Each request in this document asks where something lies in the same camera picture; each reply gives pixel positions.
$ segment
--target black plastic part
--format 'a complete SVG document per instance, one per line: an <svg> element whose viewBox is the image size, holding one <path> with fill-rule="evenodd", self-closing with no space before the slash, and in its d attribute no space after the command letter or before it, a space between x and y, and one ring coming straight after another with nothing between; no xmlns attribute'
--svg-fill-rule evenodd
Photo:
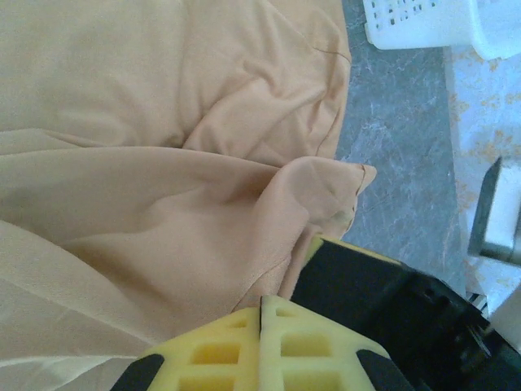
<svg viewBox="0 0 521 391"><path fill-rule="evenodd" d="M324 242L291 300L380 343L417 390L474 391L487 371L480 391L521 379L519 354L481 313L408 266Z"/></svg>
<svg viewBox="0 0 521 391"><path fill-rule="evenodd" d="M389 358L370 350L358 350L357 357L376 391L414 391L413 386Z"/></svg>
<svg viewBox="0 0 521 391"><path fill-rule="evenodd" d="M111 391L147 391L161 368L164 357L151 354L134 361L112 386Z"/></svg>

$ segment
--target wrinkled fabric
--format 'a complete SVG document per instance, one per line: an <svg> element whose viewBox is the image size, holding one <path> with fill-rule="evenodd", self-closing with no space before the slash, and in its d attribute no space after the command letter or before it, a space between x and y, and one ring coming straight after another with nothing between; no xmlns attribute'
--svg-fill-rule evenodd
<svg viewBox="0 0 521 391"><path fill-rule="evenodd" d="M151 345L289 298L374 169L333 161L339 0L0 5L0 384L109 389Z"/></svg>

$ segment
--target tan cloth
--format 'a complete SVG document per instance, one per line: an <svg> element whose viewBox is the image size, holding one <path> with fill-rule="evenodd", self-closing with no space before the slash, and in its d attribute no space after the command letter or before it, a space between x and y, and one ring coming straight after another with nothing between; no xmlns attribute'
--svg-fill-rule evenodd
<svg viewBox="0 0 521 391"><path fill-rule="evenodd" d="M374 177L331 159L339 0L19 0L0 26L1 390L109 389L290 297Z"/></svg>

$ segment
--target gray marble floor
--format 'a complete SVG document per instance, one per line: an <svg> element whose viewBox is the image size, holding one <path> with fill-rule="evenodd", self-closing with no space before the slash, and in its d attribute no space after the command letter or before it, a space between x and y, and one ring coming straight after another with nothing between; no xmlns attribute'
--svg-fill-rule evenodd
<svg viewBox="0 0 521 391"><path fill-rule="evenodd" d="M344 240L464 293L443 51L379 51L366 39L362 1L343 3L352 74L336 158L379 171Z"/></svg>

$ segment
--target white plastic crate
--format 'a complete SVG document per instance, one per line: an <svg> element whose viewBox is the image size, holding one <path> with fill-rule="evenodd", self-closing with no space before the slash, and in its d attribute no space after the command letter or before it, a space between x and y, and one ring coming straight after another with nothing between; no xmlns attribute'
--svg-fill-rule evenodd
<svg viewBox="0 0 521 391"><path fill-rule="evenodd" d="M472 45L484 59L521 52L521 0L363 0L379 49Z"/></svg>

